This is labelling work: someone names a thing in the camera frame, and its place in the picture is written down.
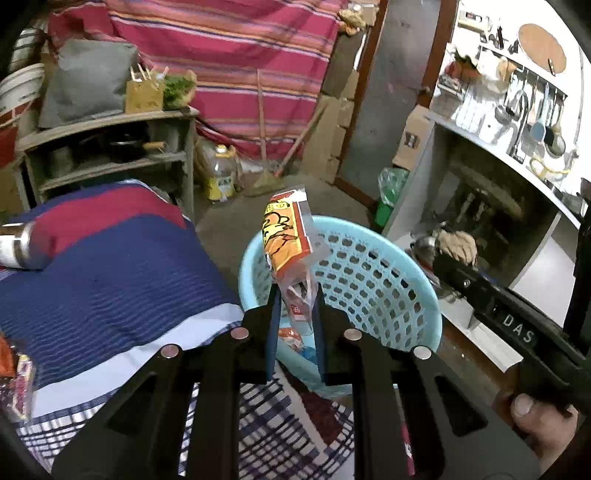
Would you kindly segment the person's right hand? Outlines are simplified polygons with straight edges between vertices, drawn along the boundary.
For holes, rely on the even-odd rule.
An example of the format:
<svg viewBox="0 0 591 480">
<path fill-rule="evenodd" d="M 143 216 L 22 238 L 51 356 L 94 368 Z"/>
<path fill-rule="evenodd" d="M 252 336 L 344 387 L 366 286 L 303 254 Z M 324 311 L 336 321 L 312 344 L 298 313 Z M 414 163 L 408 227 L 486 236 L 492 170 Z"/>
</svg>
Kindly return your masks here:
<svg viewBox="0 0 591 480">
<path fill-rule="evenodd" d="M 573 440 L 579 412 L 569 406 L 566 413 L 561 413 L 554 405 L 526 394 L 513 400 L 510 411 L 517 427 L 533 437 L 541 471 L 546 472 Z"/>
</svg>

